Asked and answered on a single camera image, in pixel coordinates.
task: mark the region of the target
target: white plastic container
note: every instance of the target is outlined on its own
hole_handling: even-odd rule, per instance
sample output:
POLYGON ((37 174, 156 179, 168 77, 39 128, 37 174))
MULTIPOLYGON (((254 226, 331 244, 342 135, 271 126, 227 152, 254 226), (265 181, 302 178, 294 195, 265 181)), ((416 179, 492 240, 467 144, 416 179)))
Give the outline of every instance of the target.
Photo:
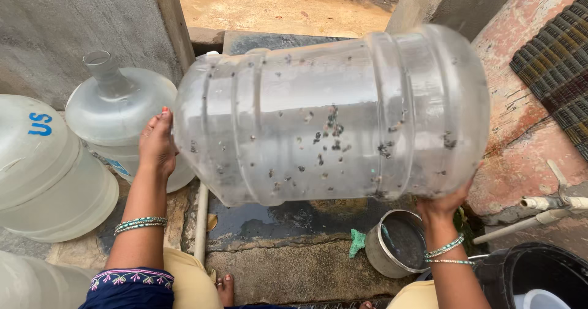
POLYGON ((76 309, 84 303, 96 273, 0 251, 0 307, 76 309))
MULTIPOLYGON (((167 106, 173 109, 178 91, 164 76, 140 68, 118 68, 106 51, 84 56, 92 77, 71 94, 65 107, 68 125, 129 183, 139 167, 139 135, 151 117, 167 106)), ((180 154, 168 180, 167 192, 179 190, 194 178, 180 154)))
POLYGON ((486 147, 483 68, 437 25, 246 55, 203 55, 176 100, 176 146, 228 206, 438 197, 486 147))
POLYGON ((545 290, 530 290, 514 296, 514 301, 516 309, 570 309, 562 299, 545 290))
POLYGON ((118 200, 116 178, 47 104, 0 95, 0 226, 43 243, 99 226, 118 200))

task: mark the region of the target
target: woman's left hand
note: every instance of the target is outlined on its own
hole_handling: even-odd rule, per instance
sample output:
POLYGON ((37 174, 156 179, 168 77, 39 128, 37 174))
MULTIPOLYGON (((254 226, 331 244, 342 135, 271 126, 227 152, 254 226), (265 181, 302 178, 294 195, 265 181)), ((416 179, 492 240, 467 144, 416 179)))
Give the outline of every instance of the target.
POLYGON ((139 138, 139 168, 152 168, 166 179, 176 167, 178 155, 171 135, 173 113, 161 108, 141 132, 139 138))

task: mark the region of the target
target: water bottle neck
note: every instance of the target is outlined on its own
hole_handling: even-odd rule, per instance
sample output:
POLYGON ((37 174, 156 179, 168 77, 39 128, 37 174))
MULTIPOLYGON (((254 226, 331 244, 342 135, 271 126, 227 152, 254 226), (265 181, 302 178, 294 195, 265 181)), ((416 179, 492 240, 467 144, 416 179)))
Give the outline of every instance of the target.
POLYGON ((122 75, 114 56, 107 51, 86 54, 84 64, 98 81, 98 94, 102 98, 115 99, 130 94, 131 83, 122 75))

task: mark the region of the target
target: beige pants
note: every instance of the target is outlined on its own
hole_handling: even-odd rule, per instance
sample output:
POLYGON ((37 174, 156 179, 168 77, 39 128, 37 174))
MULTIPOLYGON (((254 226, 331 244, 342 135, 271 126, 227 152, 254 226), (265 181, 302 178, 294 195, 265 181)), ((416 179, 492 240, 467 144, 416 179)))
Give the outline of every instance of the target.
MULTIPOLYGON (((221 299, 202 264, 192 255, 164 248, 164 268, 173 282, 173 309, 222 309, 221 299)), ((438 309, 433 281, 417 281, 403 288, 387 309, 438 309)))
POLYGON ((164 268, 174 277, 173 309, 222 309, 215 284, 190 254, 164 248, 164 268))

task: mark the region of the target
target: woven doormat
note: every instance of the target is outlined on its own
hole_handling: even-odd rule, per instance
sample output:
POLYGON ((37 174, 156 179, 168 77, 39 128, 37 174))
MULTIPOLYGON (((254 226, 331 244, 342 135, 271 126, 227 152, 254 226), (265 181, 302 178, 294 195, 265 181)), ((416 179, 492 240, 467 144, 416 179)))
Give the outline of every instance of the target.
POLYGON ((512 70, 588 161, 588 0, 576 0, 514 53, 512 70))

